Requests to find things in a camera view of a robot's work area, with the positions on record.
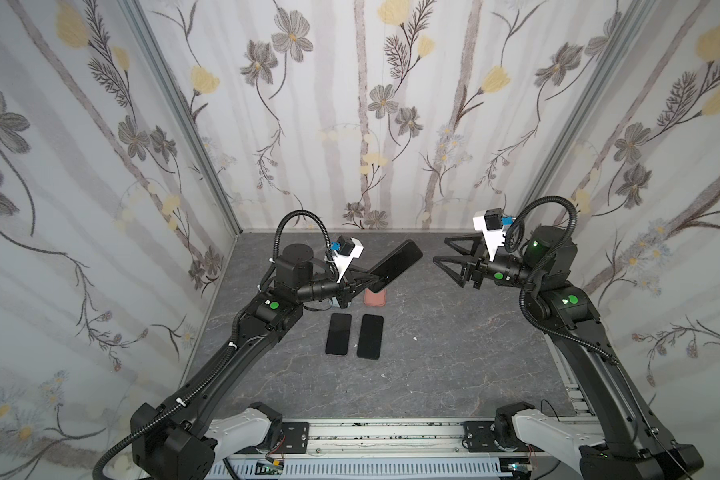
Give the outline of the pink phone case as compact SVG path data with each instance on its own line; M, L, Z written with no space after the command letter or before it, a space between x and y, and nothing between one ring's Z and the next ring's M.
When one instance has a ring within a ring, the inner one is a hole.
M379 292L373 292L366 290L364 292L363 303L372 308L381 308L386 305L387 302L387 291L382 289Z

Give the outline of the black phone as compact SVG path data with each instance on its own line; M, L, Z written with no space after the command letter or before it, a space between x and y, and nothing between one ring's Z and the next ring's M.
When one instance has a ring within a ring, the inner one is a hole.
M423 252L418 245L413 240L405 240L371 268L369 274L374 281L367 289L379 293L422 257Z
M326 339L325 353L345 356L349 350L352 316L344 313L331 315Z

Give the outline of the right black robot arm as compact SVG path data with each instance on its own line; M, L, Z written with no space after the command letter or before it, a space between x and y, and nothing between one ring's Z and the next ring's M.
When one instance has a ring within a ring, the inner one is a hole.
M433 262L459 286L486 280L518 291L524 319L545 334L570 366L601 433L592 438L528 402L497 409L491 437L515 452L538 448L584 479L689 479L704 466L699 450L678 442L637 390L587 293L568 279L577 254L576 206L544 196L515 217L479 212L475 231L445 238L452 256Z

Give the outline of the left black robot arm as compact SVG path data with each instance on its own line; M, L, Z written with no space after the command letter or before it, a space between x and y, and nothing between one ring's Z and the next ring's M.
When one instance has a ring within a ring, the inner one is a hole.
M381 290L391 280L386 263L369 270L344 265L355 250L353 241L333 241L323 230L325 258L287 254L280 240L287 223L296 217L315 219L308 210L286 214L275 230L270 266L253 299L236 315L227 343L211 360L159 406L142 405L131 418L131 432L111 447L92 470L106 478L105 467L125 449L151 479L203 479L216 462L218 441L209 435L220 401L244 374L279 343L302 317L307 302L334 298L340 307L365 289ZM319 265L323 274L314 275Z

